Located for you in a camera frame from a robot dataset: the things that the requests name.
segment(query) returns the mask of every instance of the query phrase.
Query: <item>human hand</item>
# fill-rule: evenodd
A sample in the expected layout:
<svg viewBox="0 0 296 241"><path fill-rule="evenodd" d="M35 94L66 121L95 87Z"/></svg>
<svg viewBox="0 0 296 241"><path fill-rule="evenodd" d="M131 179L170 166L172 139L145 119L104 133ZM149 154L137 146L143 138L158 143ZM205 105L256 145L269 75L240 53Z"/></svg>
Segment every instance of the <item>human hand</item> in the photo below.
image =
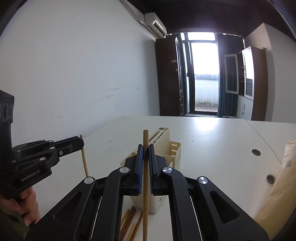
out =
<svg viewBox="0 0 296 241"><path fill-rule="evenodd" d="M14 199L6 200L0 198L0 207L2 210L9 209L13 212L17 212L20 215L24 215L24 223L29 226L32 222L37 223L40 220L40 212L38 210L38 202L36 200L36 193L32 187L20 193L20 197L23 199L19 204Z"/></svg>

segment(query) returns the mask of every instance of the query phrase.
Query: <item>silver pivot screw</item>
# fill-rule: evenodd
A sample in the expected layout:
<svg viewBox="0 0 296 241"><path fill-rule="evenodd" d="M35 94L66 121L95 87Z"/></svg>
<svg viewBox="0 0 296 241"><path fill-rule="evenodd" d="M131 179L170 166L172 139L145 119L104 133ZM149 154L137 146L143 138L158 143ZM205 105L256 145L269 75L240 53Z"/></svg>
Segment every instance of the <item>silver pivot screw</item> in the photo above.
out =
<svg viewBox="0 0 296 241"><path fill-rule="evenodd" d="M87 177L86 179L84 179L84 183L85 184L91 184L93 183L94 179L92 177Z"/></svg>
<svg viewBox="0 0 296 241"><path fill-rule="evenodd" d="M164 167L163 172L165 173L171 173L173 170L170 167Z"/></svg>
<svg viewBox="0 0 296 241"><path fill-rule="evenodd" d="M201 184L206 184L208 182L208 179L206 177L200 177L198 179L198 181L201 183Z"/></svg>
<svg viewBox="0 0 296 241"><path fill-rule="evenodd" d="M119 171L120 171L121 173L128 173L129 168L128 168L128 167L122 167L122 168L119 169Z"/></svg>

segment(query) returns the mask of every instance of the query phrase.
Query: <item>glass cabinet door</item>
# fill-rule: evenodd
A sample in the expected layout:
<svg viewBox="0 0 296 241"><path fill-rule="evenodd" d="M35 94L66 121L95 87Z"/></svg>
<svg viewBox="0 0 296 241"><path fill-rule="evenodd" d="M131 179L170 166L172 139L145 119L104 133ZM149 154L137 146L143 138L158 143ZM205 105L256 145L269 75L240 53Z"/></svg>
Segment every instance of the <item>glass cabinet door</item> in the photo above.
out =
<svg viewBox="0 0 296 241"><path fill-rule="evenodd" d="M244 60L244 96L253 100L254 98L254 63L251 47L243 50Z"/></svg>

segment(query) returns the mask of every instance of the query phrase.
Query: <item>wooden stick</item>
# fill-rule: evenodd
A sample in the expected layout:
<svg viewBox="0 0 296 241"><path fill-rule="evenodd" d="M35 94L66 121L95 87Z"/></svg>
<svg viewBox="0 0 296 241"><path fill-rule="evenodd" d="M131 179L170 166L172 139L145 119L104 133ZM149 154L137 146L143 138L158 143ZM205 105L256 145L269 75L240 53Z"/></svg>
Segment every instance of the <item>wooden stick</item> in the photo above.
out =
<svg viewBox="0 0 296 241"><path fill-rule="evenodd" d="M148 130L143 131L143 146L144 146L144 181L143 181L143 241L147 241L148 236L148 206L149 206L149 160L148 160L148 145L149 137Z"/></svg>
<svg viewBox="0 0 296 241"><path fill-rule="evenodd" d="M85 175L86 175L87 177L89 177L89 171L87 170L87 164L86 164L86 158L85 158L84 147L81 149L81 154L82 154L82 161L83 161L83 166L84 166Z"/></svg>
<svg viewBox="0 0 296 241"><path fill-rule="evenodd" d="M136 212L136 209L134 208L132 213L131 213L131 216L129 217L128 221L126 222L126 227L123 229L123 232L122 232L122 235L120 235L120 241L123 241L127 231L128 231L128 228L129 226L131 225L131 221L133 220L133 217L135 215L135 212Z"/></svg>
<svg viewBox="0 0 296 241"><path fill-rule="evenodd" d="M139 226L141 224L142 218L143 218L143 212L141 212L140 217L138 218L135 230L133 231L133 234L132 234L131 239L129 241L133 241L135 239L135 236L136 236Z"/></svg>
<svg viewBox="0 0 296 241"><path fill-rule="evenodd" d="M128 219L130 218L131 213L133 212L134 208L135 208L134 206L131 207L131 209L128 211L128 214L126 215L125 220L123 221L122 225L120 226L120 237L121 237L121 235L122 235L122 233L123 233L123 231L124 231L124 229L126 227Z"/></svg>
<svg viewBox="0 0 296 241"><path fill-rule="evenodd" d="M126 238L126 241L130 241L131 239L131 236L133 234L133 231L135 230L135 227L136 227L136 223L133 223L132 227L131 227L131 230L130 232L128 233L128 237Z"/></svg>
<svg viewBox="0 0 296 241"><path fill-rule="evenodd" d="M129 208L126 210L126 212L125 212L124 215L122 216L120 226L123 224L123 221L126 219L126 216L127 216L128 212L129 212Z"/></svg>

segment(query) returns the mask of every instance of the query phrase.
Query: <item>white table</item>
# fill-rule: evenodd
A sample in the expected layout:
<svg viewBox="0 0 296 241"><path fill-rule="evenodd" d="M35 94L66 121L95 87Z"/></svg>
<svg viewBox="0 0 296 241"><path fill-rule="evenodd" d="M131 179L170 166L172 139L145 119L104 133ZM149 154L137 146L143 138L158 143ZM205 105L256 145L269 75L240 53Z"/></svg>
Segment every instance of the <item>white table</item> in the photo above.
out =
<svg viewBox="0 0 296 241"><path fill-rule="evenodd" d="M246 122L243 119L121 117L85 139L90 176L107 176L142 143L143 129L154 132L159 127L169 127L171 140L182 143L180 171L184 176L208 177L252 217L271 189L265 176L277 176L281 168L279 156L284 153L285 142L293 135L290 131L296 130L296 124ZM252 149L258 149L261 155L253 155ZM79 152L62 158L52 170L50 177L34 187L41 214L85 177ZM131 206L130 198L125 197L123 210ZM141 240L141 237L140 227L135 240ZM149 216L148 239L172 240L168 199L157 214Z"/></svg>

